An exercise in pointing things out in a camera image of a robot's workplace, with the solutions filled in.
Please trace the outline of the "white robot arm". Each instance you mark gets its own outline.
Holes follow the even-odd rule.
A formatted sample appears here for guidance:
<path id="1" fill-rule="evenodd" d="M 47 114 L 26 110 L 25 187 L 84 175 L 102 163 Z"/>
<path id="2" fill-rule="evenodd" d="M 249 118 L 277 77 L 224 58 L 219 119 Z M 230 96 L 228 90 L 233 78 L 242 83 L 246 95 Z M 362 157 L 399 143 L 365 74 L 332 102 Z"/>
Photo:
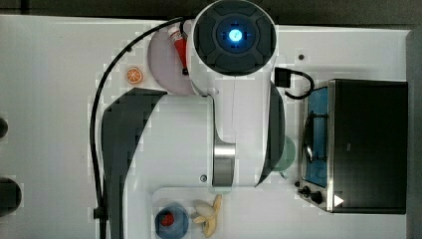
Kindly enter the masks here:
<path id="1" fill-rule="evenodd" d="M 160 188 L 211 193 L 261 184 L 280 161 L 283 98 L 271 17 L 247 0 L 219 0 L 195 18 L 187 40 L 193 93 L 133 88 L 102 118 L 110 239 L 150 239 Z"/>

